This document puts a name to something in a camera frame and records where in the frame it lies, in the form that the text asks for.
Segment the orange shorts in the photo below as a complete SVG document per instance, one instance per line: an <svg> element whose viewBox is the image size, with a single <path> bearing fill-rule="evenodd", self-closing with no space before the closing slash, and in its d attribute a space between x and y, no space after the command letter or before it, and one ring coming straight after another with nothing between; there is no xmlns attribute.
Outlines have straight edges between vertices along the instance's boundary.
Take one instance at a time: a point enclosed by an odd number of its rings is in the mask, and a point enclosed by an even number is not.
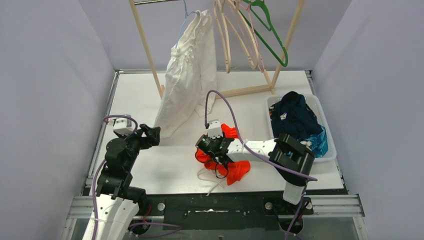
<svg viewBox="0 0 424 240"><path fill-rule="evenodd" d="M218 186L224 188L225 186L239 182L251 169L251 164L247 160L230 162L225 167L222 164L212 161L211 157L200 149L196 150L194 157L204 166L203 169L197 172L197 178L201 181L215 183L207 192L207 197Z"/></svg>

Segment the wooden hanger of navy shorts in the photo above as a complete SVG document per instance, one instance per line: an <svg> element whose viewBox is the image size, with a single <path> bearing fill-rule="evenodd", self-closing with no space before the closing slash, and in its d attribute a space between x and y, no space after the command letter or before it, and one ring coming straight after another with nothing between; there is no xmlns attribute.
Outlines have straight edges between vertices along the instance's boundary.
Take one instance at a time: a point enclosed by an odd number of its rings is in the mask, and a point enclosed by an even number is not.
<svg viewBox="0 0 424 240"><path fill-rule="evenodd" d="M227 73L231 71L231 30L238 40L242 51L245 54L248 65L255 70L259 65L259 51L254 37L254 30L240 12L239 0L217 0L215 6L219 11L218 18L221 19L221 38L223 40L223 50L225 59L225 70Z"/></svg>

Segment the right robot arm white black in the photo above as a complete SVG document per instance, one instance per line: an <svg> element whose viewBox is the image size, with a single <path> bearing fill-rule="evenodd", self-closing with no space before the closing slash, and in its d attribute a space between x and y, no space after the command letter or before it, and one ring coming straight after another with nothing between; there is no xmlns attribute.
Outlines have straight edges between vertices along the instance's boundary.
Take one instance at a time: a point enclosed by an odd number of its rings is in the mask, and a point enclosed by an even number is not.
<svg viewBox="0 0 424 240"><path fill-rule="evenodd" d="M242 141L237 137L209 137L203 134L195 144L195 158L218 179L231 185L240 181L251 169L251 162L265 162L275 167L285 180L282 209L295 213L301 207L315 154L289 134L263 141Z"/></svg>

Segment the navy blue shorts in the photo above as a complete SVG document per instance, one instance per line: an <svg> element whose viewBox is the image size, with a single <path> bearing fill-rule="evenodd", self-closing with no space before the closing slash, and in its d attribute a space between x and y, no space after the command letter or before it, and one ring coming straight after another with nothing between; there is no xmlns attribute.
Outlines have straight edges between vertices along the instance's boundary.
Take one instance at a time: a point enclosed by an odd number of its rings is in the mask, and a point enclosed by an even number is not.
<svg viewBox="0 0 424 240"><path fill-rule="evenodd" d="M323 127L306 103L305 96L295 91L288 92L280 101L272 104L268 112L272 135L275 138L288 134L302 140L323 132Z"/></svg>

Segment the clear plastic basket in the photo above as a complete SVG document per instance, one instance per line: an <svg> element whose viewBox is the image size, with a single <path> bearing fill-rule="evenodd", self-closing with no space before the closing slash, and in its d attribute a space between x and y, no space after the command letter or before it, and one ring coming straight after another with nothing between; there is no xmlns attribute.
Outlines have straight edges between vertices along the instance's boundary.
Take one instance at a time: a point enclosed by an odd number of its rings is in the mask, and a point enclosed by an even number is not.
<svg viewBox="0 0 424 240"><path fill-rule="evenodd" d="M290 91L265 100L265 116L271 137L289 134L315 154L317 162L332 161L337 152L319 99Z"/></svg>

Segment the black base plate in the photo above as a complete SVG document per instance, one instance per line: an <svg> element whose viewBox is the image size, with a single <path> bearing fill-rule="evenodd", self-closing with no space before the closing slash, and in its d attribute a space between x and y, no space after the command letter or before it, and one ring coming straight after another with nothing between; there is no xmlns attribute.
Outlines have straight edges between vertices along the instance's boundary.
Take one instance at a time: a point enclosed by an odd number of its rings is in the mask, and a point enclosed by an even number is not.
<svg viewBox="0 0 424 240"><path fill-rule="evenodd" d="M313 215L311 199L293 205L283 200L281 191L148 195L131 224L158 220L166 224L165 230L276 230L286 229L295 213L296 224Z"/></svg>

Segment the white shorts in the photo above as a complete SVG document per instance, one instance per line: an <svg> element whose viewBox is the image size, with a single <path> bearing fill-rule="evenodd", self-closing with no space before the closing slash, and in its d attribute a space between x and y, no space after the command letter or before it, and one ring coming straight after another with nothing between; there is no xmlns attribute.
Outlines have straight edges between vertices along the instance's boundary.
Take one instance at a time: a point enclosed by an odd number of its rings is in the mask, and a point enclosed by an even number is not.
<svg viewBox="0 0 424 240"><path fill-rule="evenodd" d="M164 94L154 126L161 138L170 138L193 113L211 112L217 89L214 19L209 10L195 12L177 43L171 48L165 71Z"/></svg>

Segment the green hanger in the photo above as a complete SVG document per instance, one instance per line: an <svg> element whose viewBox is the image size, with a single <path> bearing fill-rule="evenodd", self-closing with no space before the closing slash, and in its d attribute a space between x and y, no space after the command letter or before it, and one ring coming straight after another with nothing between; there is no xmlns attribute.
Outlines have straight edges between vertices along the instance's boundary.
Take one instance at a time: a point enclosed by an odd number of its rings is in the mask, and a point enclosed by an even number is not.
<svg viewBox="0 0 424 240"><path fill-rule="evenodd" d="M282 53L283 53L283 57L280 57L275 51L274 49L266 42L266 40L261 36L261 34L255 29L255 27L253 26L253 24L251 23L251 20L249 20L241 11L239 11L242 15L242 17L244 18L244 20L246 21L247 25L250 28L253 28L253 32L255 33L255 35L260 39L260 41L265 45L265 47L269 50L269 52L274 56L274 58L277 60L277 62L282 66L282 67L287 67L288 63L289 63L289 57L288 57L288 52L286 47L283 45L283 42L278 34L278 32L276 31L275 27L273 26L272 23L272 19L271 19L271 14L270 11L268 9L268 6L266 5L264 0L242 0L242 3L246 3L248 6L246 11L249 11L250 13L252 13L257 20L259 20L259 22L265 27L265 29L268 32L272 32L272 34L274 35L275 39L277 40L279 46L282 49ZM263 11L263 14L265 16L265 20L263 20L256 12L254 9L252 9L252 7L258 7Z"/></svg>

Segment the lilac hanger of white shorts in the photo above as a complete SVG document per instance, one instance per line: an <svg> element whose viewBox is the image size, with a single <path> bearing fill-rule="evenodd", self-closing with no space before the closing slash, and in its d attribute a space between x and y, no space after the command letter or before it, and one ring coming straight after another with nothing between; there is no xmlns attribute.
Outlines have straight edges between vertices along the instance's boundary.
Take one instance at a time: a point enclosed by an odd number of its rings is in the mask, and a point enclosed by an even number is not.
<svg viewBox="0 0 424 240"><path fill-rule="evenodd" d="M178 37L177 37L177 41L175 43L175 48L178 48L178 45L180 43L180 39L184 34L184 27L188 21L188 17L193 15L193 16L198 16L200 13L196 10L196 11L188 11L188 6L187 6L187 1L183 0L183 4L184 4L184 20L180 26L179 32L178 32Z"/></svg>

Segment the wooden hanger of orange shorts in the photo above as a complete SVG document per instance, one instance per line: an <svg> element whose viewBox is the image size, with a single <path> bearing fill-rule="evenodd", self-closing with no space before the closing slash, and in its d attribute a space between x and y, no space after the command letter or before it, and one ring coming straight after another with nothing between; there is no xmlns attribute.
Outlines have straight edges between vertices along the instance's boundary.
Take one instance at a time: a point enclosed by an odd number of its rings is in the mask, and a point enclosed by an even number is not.
<svg viewBox="0 0 424 240"><path fill-rule="evenodd" d="M223 1L215 0L213 3L213 12L214 18L217 24L219 36L223 46L224 52L224 64L225 72L227 74L231 71L231 51L230 51L230 40L228 36L228 27L225 19L225 14L223 12Z"/></svg>

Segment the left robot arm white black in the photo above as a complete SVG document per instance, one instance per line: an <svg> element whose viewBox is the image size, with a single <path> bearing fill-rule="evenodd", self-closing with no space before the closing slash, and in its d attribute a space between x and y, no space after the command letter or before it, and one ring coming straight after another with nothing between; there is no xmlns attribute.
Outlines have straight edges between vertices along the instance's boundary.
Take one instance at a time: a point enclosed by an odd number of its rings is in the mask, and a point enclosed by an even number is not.
<svg viewBox="0 0 424 240"><path fill-rule="evenodd" d="M149 210L146 190L130 186L131 170L141 150L159 145L160 131L159 126L141 124L134 133L118 134L107 143L83 239L121 240L133 218Z"/></svg>

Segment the blue patterned shorts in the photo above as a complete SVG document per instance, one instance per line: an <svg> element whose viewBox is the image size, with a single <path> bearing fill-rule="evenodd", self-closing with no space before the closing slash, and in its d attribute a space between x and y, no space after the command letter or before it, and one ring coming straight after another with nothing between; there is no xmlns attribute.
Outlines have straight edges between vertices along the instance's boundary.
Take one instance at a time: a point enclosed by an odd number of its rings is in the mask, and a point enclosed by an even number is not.
<svg viewBox="0 0 424 240"><path fill-rule="evenodd" d="M328 137L326 128L321 127L320 133L315 133L307 138L300 138L298 141L307 146L315 155L316 158L322 158L328 152Z"/></svg>

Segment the pink hanger of blue shorts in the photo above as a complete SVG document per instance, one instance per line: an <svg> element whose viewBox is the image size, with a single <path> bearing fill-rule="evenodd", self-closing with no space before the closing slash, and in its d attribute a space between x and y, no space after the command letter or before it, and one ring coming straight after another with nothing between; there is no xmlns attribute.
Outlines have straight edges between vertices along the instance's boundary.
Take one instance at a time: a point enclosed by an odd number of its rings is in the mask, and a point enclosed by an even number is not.
<svg viewBox="0 0 424 240"><path fill-rule="evenodd" d="M266 69L260 54L257 36L253 31L253 27L250 28L248 26L245 19L242 17L242 14L239 12L241 11L248 20L252 20L251 12L249 10L247 11L247 7L250 7L250 5L242 5L241 0L232 0L231 4L233 5L233 15L236 18L236 22L241 30L243 38L237 31L235 31L235 33L239 38L239 42L246 54L250 67L252 70L259 70L261 73L264 73Z"/></svg>

